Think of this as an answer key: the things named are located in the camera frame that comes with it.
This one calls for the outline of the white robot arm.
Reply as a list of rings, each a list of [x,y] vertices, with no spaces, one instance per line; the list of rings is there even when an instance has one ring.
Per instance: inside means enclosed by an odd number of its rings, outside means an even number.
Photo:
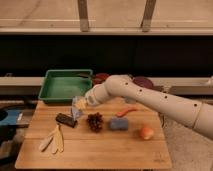
[[[213,140],[213,105],[136,85],[128,75],[111,75],[79,100],[97,106],[114,97],[135,100]]]

